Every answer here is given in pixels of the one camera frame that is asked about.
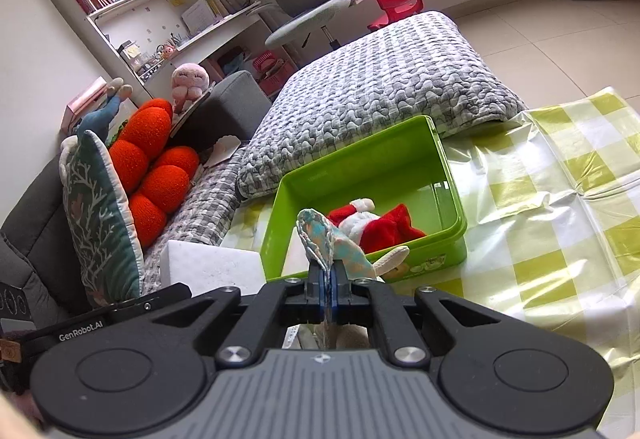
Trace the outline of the green grey towel cloth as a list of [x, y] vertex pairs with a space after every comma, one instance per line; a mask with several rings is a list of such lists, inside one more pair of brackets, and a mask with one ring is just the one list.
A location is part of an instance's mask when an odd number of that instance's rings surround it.
[[336, 260], [341, 261], [349, 280], [369, 277], [376, 273], [361, 248], [338, 229], [324, 214], [312, 208], [299, 211], [296, 232], [306, 256], [314, 259], [326, 273], [330, 273]]

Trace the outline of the red white santa plush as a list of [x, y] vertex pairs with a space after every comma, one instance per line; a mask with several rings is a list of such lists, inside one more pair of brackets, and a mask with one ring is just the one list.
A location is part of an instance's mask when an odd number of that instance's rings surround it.
[[374, 208], [372, 199], [357, 198], [331, 210], [328, 219], [365, 254], [426, 237], [422, 230], [413, 226], [405, 204], [398, 204], [382, 216], [375, 214]]

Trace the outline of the pink bunny plush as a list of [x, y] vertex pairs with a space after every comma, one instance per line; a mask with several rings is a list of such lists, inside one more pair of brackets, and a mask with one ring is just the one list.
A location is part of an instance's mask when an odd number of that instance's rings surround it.
[[[377, 280], [381, 275], [399, 268], [408, 255], [409, 247], [399, 245], [370, 263], [366, 254], [352, 241], [338, 241], [333, 251], [333, 258], [343, 263], [349, 280], [360, 277]], [[367, 329], [354, 324], [321, 323], [314, 326], [314, 336], [322, 350], [367, 349], [370, 346]]]

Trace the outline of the white foam sheet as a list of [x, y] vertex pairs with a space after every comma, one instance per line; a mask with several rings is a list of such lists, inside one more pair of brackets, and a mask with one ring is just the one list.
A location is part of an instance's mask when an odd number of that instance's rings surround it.
[[160, 254], [160, 286], [182, 283], [193, 296], [219, 287], [256, 294], [266, 284], [256, 251], [170, 240]]

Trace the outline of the green plastic box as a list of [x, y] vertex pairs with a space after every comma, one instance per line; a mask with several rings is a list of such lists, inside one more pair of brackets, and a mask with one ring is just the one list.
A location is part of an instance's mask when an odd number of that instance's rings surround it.
[[420, 115], [367, 136], [287, 173], [277, 189], [260, 248], [265, 277], [284, 275], [285, 256], [299, 211], [329, 214], [350, 200], [370, 198], [375, 214], [407, 206], [425, 237], [408, 243], [410, 254], [392, 280], [408, 280], [461, 265], [468, 227], [442, 141], [431, 117]]

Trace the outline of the white paper scrap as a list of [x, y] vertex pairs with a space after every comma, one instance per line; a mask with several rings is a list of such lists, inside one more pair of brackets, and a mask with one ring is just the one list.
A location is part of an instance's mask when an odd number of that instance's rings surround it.
[[212, 153], [204, 162], [204, 168], [213, 168], [230, 159], [239, 150], [242, 141], [236, 136], [222, 136], [213, 146]]

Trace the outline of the orange segmented plush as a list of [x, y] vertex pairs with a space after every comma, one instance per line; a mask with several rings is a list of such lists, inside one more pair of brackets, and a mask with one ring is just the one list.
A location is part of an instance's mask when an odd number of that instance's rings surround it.
[[186, 199], [200, 158], [190, 146], [170, 146], [172, 105], [146, 102], [108, 149], [124, 188], [141, 247], [149, 248]]

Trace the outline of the red storage basket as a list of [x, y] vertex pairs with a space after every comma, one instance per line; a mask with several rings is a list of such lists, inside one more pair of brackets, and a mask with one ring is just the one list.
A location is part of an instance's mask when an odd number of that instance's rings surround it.
[[293, 65], [270, 50], [254, 58], [252, 65], [258, 75], [256, 81], [262, 92], [271, 96], [279, 92], [294, 73]]

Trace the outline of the green tree pattern pillow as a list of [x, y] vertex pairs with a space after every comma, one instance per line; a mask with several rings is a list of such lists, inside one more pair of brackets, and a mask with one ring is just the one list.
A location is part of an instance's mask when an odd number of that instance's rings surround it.
[[102, 307], [140, 297], [142, 248], [105, 144], [90, 130], [65, 139], [58, 173], [89, 303]]

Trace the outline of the green yellow checkered sheet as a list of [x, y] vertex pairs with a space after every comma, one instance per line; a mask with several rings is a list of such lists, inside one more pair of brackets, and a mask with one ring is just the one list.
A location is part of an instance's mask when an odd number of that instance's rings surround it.
[[[639, 116], [613, 89], [440, 138], [468, 227], [459, 266], [422, 285], [582, 341], [614, 375], [600, 430], [639, 429]], [[260, 254], [274, 196], [242, 206], [224, 246]]]

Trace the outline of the grey patterned quilt cushion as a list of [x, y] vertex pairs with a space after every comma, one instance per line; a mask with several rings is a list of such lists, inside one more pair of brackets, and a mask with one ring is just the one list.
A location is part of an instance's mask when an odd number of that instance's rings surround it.
[[245, 147], [236, 186], [268, 195], [288, 172], [414, 116], [447, 138], [525, 107], [451, 18], [416, 14], [296, 72]]

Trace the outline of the pink octopus plush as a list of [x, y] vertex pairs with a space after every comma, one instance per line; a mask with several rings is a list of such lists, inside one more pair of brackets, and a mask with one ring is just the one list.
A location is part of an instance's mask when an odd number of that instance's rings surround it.
[[200, 64], [186, 63], [171, 74], [171, 96], [174, 111], [180, 114], [186, 102], [195, 102], [209, 87], [209, 76]]

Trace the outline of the blue plush doll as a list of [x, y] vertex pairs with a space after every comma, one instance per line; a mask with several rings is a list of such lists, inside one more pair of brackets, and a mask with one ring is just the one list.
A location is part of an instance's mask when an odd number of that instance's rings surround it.
[[131, 93], [132, 87], [126, 84], [122, 77], [112, 79], [106, 86], [106, 103], [99, 110], [94, 110], [81, 118], [75, 132], [76, 136], [80, 138], [85, 132], [91, 131], [105, 143], [108, 129], [119, 112], [120, 104], [129, 99]]

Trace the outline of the pink box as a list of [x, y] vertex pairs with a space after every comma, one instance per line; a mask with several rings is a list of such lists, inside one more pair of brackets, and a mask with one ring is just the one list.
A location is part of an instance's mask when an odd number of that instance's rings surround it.
[[106, 89], [107, 81], [98, 77], [85, 91], [75, 96], [65, 107], [60, 133], [68, 136], [80, 123], [81, 118], [100, 108], [106, 101]]

